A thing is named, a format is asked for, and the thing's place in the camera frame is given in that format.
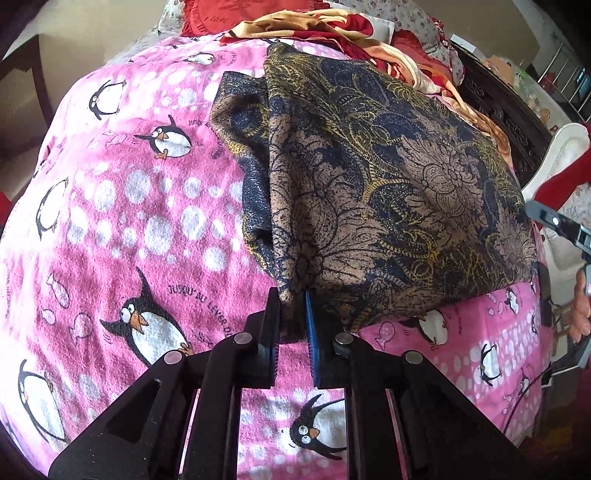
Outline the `person's right hand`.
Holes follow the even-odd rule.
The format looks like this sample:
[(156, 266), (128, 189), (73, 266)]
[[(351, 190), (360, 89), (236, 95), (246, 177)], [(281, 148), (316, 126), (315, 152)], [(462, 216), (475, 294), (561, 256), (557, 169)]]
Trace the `person's right hand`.
[(590, 335), (590, 298), (585, 294), (586, 278), (583, 270), (576, 274), (572, 303), (571, 324), (568, 330), (570, 338), (578, 343)]

